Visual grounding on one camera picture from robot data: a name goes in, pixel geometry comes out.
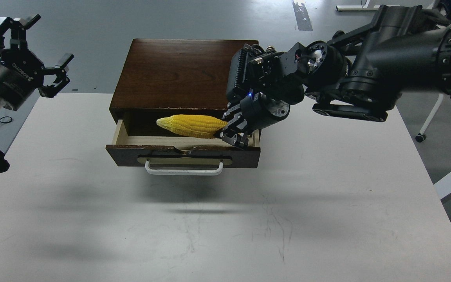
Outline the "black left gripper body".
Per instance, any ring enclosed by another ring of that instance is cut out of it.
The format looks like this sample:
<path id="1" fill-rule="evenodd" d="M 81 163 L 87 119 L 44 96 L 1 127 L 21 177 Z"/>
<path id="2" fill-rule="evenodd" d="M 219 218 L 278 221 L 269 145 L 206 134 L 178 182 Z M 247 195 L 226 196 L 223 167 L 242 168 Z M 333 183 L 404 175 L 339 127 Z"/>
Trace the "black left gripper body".
<path id="1" fill-rule="evenodd" d="M 18 110 L 42 86 L 43 68 L 43 62 L 31 51 L 9 51 L 0 56 L 0 98 L 6 109 Z"/>

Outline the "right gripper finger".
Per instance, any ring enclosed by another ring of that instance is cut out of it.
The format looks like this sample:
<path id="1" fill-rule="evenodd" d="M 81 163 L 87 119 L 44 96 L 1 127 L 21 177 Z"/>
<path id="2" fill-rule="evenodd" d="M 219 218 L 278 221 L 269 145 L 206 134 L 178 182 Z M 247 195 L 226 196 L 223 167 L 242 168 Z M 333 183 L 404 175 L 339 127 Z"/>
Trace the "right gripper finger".
<path id="1" fill-rule="evenodd" d="M 220 139 L 231 146 L 246 150 L 249 146 L 248 136 L 250 136 L 251 133 L 251 130 L 240 132 L 235 127 L 224 127 L 220 130 Z"/>
<path id="2" fill-rule="evenodd" d="M 223 114 L 222 120 L 227 122 L 227 125 L 239 125 L 243 123 L 244 116 L 240 106 L 232 106 Z"/>

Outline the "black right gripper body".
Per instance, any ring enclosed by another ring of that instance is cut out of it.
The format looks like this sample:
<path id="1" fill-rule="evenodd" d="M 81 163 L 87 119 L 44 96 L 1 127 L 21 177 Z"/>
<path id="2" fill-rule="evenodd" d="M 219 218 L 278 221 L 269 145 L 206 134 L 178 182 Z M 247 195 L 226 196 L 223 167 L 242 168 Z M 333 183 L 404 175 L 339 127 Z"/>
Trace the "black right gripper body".
<path id="1" fill-rule="evenodd" d="M 239 104 L 239 112 L 246 124 L 235 125 L 231 131 L 235 134 L 250 134 L 286 119 L 290 112 L 290 104 L 269 98 L 263 93 L 247 93 L 244 97 L 231 100 L 231 105 Z"/>

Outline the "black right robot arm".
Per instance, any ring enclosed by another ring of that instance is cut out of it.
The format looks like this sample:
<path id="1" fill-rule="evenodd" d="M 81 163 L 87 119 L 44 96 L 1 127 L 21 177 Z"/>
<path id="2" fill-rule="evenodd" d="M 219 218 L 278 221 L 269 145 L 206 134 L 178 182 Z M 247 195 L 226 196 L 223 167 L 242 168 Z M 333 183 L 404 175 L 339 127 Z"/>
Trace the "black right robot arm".
<path id="1" fill-rule="evenodd" d="M 247 137 L 287 118 L 305 97 L 317 114 L 383 123 L 403 89 L 451 99 L 451 21 L 422 6 L 382 5 L 371 23 L 286 52 L 245 44 L 231 59 L 227 124 L 214 133 L 245 150 Z"/>

